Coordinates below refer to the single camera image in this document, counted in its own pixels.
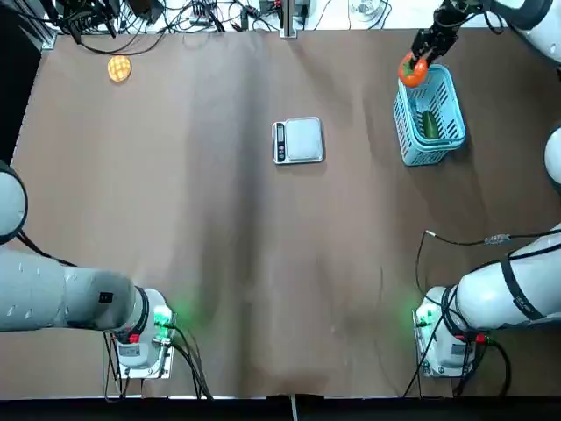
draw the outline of table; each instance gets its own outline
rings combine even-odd
[[[469,240],[540,231],[560,216],[543,148],[561,89],[510,33],[466,30],[444,58],[466,146],[438,166],[402,164],[395,72],[414,36],[170,35],[132,57],[118,86],[106,56],[60,37],[14,159],[26,233],[49,253],[159,289],[195,331],[217,396],[399,395],[415,366],[422,231]],[[325,162],[277,168],[270,124],[306,115],[323,122]],[[422,279],[456,283],[505,250],[430,242]],[[558,329],[496,336],[513,361],[512,395],[560,393]],[[101,333],[3,334],[0,358],[2,398],[103,393]],[[499,361],[489,353],[466,393],[495,393]],[[190,395],[189,378],[178,360],[171,381],[144,393]],[[449,382],[425,380],[423,393],[449,395]]]

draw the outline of digital scale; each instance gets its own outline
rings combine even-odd
[[[277,165],[323,161],[322,123],[317,117],[273,123],[273,161]]]

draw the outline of black cable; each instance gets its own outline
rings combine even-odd
[[[430,344],[432,344],[432,341],[435,339],[435,336],[437,335],[438,326],[444,320],[444,313],[448,310],[451,303],[454,301],[454,298],[456,297],[457,293],[458,293],[458,289],[454,289],[454,292],[452,293],[452,295],[450,297],[450,301],[446,304],[445,307],[443,307],[442,314],[440,315],[440,318],[438,319],[437,323],[434,326],[434,329],[433,329],[433,331],[430,335],[430,338],[429,338],[429,342],[425,346],[425,350],[423,352],[423,355],[421,355],[421,359],[419,360],[419,362],[417,364],[417,368],[416,368],[415,372],[413,373],[413,376],[411,377],[411,380],[409,381],[409,385],[405,389],[405,392],[403,393],[402,397],[407,397],[409,391],[411,390],[411,387],[413,386],[413,383],[415,383],[415,378],[417,377],[417,374],[419,373],[419,370],[423,366],[423,362],[424,362],[425,358],[427,357],[427,353],[429,352]]]
[[[469,373],[466,373],[460,380],[458,386],[456,386],[452,390],[453,397],[460,397],[463,395],[465,390],[465,385],[473,378],[475,373],[477,372],[481,362],[483,361],[483,357],[485,357],[485,352],[487,350],[487,344],[482,345],[482,349],[479,353],[476,353],[475,359],[472,363],[472,370]]]
[[[190,347],[189,343],[187,342],[187,338],[185,338],[185,335],[183,334],[183,332],[181,331],[180,328],[178,328],[177,326],[174,326],[174,329],[181,335],[181,338],[183,339],[183,343],[185,345],[185,348],[187,349],[188,357],[190,358],[192,352],[191,352],[191,347]],[[198,361],[200,361],[201,355],[199,354],[198,356],[196,356],[196,358],[198,359]],[[191,375],[193,377],[193,388],[195,389],[196,398],[201,399],[201,390],[198,387],[198,382],[197,382],[197,379],[195,377],[195,372],[191,371]]]
[[[510,383],[512,381],[512,368],[510,365],[510,359],[508,358],[505,348],[503,348],[502,345],[496,340],[488,339],[487,345],[492,348],[496,348],[497,351],[499,351],[499,353],[501,354],[501,357],[505,363],[505,379],[502,383],[501,391],[499,392],[499,395],[497,395],[498,397],[504,397],[507,395],[508,390],[510,389]]]
[[[325,9],[327,9],[327,6],[329,6],[331,3],[331,0],[328,0],[327,3],[325,4],[325,6],[323,7],[322,10],[322,14],[319,16],[319,20],[316,23],[316,27],[314,27],[314,31],[317,29],[317,27],[319,26],[320,22],[322,21],[323,18],[323,14],[325,13]]]
[[[111,348],[109,345],[109,341],[107,340],[107,333],[104,332],[103,333],[103,342],[105,343],[105,351],[107,352],[107,358],[108,358],[108,364],[107,364],[107,371],[106,371],[106,375],[105,375],[105,385],[103,388],[103,397],[105,398],[105,401],[107,402],[118,402],[120,400],[122,400],[124,398],[124,394],[126,395],[126,391],[125,393],[123,393],[123,379],[121,377],[121,367],[119,365],[118,362],[118,353],[117,353],[117,344],[115,343],[113,337],[111,336],[111,342],[112,344],[115,346],[115,355],[117,358],[117,370],[115,369],[115,366],[113,365],[113,357],[111,356]],[[107,388],[109,386],[109,372],[111,372],[113,374],[113,381],[115,383],[117,383],[117,378],[119,379],[119,385],[118,385],[118,394],[119,394],[119,398],[118,399],[109,399],[109,397],[107,396]]]
[[[382,23],[382,26],[380,27],[380,29],[382,29],[382,28],[384,27],[384,25],[386,24],[386,19],[387,19],[387,17],[389,16],[389,14],[390,14],[390,13],[392,12],[392,10],[394,9],[394,8],[392,7],[392,5],[391,5],[388,1],[386,1],[386,0],[381,0],[381,2],[384,4],[384,9],[382,10],[381,15],[378,16],[378,19],[376,20],[376,22],[374,22],[373,24],[371,24],[370,26],[368,26],[368,27],[366,28],[367,31],[370,30],[370,29],[372,29],[372,28],[374,28],[377,24],[380,23],[380,21],[382,20],[382,18],[384,18],[384,15],[386,14],[386,9],[387,9],[387,7],[389,6],[389,12],[387,13],[386,18],[384,19],[384,22]]]
[[[424,298],[426,298],[431,303],[436,304],[438,307],[442,308],[441,303],[439,303],[439,302],[433,300],[432,298],[430,298],[429,296],[427,296],[427,293],[424,292],[423,289],[421,288],[421,283],[419,281],[419,262],[421,260],[421,251],[423,250],[423,244],[424,244],[424,239],[425,239],[426,235],[427,235],[427,232],[424,231],[423,235],[421,236],[421,242],[419,243],[419,248],[417,249],[417,256],[416,256],[416,259],[415,259],[415,284],[417,286],[417,289],[423,295]],[[461,314],[459,314],[457,311],[455,311],[453,309],[450,309],[450,308],[447,311],[449,311],[449,312],[455,314],[456,316],[458,316],[460,318],[460,320],[464,323],[465,328],[470,329],[469,324],[467,323],[467,321],[465,320],[465,318]]]
[[[438,26],[440,26],[441,28],[457,28],[460,27],[461,25],[469,22],[470,20],[472,20],[473,18],[475,18],[476,16],[480,15],[481,12],[477,12],[477,13],[473,13],[472,15],[470,15],[469,17],[467,17],[466,19],[460,21],[460,22],[456,22],[455,24],[443,24],[441,23],[438,18],[437,18],[437,13],[435,12],[434,14],[434,21],[435,24],[437,24]]]
[[[33,243],[29,237],[27,237],[27,235],[25,235],[25,232],[22,230],[21,232],[19,232],[18,234],[18,240],[21,241],[25,246],[29,247],[31,250],[33,250],[35,253],[39,254],[40,256],[46,257],[48,259],[53,259],[58,261],[60,264],[65,265],[65,266],[70,266],[70,267],[75,267],[76,265],[73,263],[70,263],[69,261],[63,260],[63,259],[57,259],[56,257],[53,257],[50,254],[47,254],[45,252],[43,252],[40,248],[38,248],[35,243]]]
[[[467,361],[468,361],[468,358],[469,358],[470,344],[471,344],[471,342],[469,340],[466,340],[465,343],[464,343],[464,347],[465,347],[464,348],[464,360],[462,361],[462,373],[459,377],[459,384],[462,385],[462,391],[459,393],[459,395],[456,395],[454,390],[453,390],[452,391],[452,396],[454,396],[454,397],[460,396],[464,391],[465,378],[467,376]]]
[[[193,354],[195,356],[195,363],[196,363],[196,366],[198,368],[199,378],[200,378],[200,381],[202,382],[201,386],[204,390],[206,390],[207,394],[210,395],[209,385],[207,384],[207,379],[206,379],[206,376],[204,375],[204,370],[202,369],[201,350],[199,349],[199,345],[196,342],[195,336],[191,333],[191,331],[189,329],[187,330],[187,332],[189,334],[189,337],[193,340],[193,343],[195,344],[195,349],[193,349],[191,347],[191,345],[188,343],[187,338],[185,338],[185,335],[183,334],[183,331],[177,326],[174,326],[174,329],[177,332],[179,332],[179,334],[181,335],[181,338],[183,339],[183,342],[185,343],[185,347],[186,347],[186,349],[188,349],[188,353]]]
[[[195,365],[193,364],[192,359],[189,357],[189,355],[187,354],[187,352],[185,352],[185,350],[183,348],[181,348],[179,345],[172,343],[171,345],[173,348],[175,348],[175,350],[181,354],[181,356],[183,357],[183,359],[188,363],[189,367],[191,368],[191,373],[193,374],[193,376],[196,378],[196,381],[199,383],[199,386],[201,387],[201,390],[203,392],[203,394],[205,395],[205,397],[209,400],[213,400],[214,398],[212,397],[212,395],[210,394],[208,388],[205,387],[203,381],[201,380],[201,376],[199,375],[199,373],[197,372],[197,369],[195,367]]]
[[[485,18],[485,22],[487,23],[489,31],[491,31],[495,35],[501,35],[503,32],[505,32],[505,25],[502,23],[502,18],[499,15],[495,15],[499,19],[499,24],[501,25],[501,28],[499,30],[494,29],[494,26],[493,24],[491,24],[491,21],[489,20],[489,17],[487,15],[487,11],[483,12],[483,16]]]
[[[384,26],[386,26],[386,21],[387,21],[387,17],[389,15],[392,14],[392,11],[394,10],[394,8],[392,7],[392,5],[389,3],[389,1],[387,2],[387,5],[389,6],[389,12],[387,13],[386,17],[384,18],[384,21],[382,22],[382,25],[380,27],[380,29],[384,29]]]

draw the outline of green indicator light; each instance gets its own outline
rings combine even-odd
[[[154,309],[154,323],[156,325],[170,324],[171,321],[172,321],[172,311],[169,310],[168,307],[159,305]]]

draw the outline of brown paper mat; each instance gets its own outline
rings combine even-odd
[[[49,253],[159,289],[194,326],[215,395],[399,395],[415,366],[422,231],[468,240],[559,221],[543,169],[561,116],[555,71],[510,33],[462,31],[443,62],[471,140],[441,165],[406,168],[392,105],[414,36],[166,36],[131,58],[118,86],[108,57],[60,37],[15,157],[27,234]],[[101,48],[125,40],[86,38]],[[271,123],[302,116],[322,120],[326,160],[277,168]],[[504,250],[430,241],[423,283],[453,284]],[[558,329],[497,336],[513,395],[560,392]],[[100,396],[102,343],[90,332],[4,335],[0,357],[13,363],[0,396]],[[145,393],[192,394],[187,373],[177,360],[173,380],[147,382]],[[501,380],[489,353],[469,392],[493,394]],[[449,394],[450,384],[423,389]]]

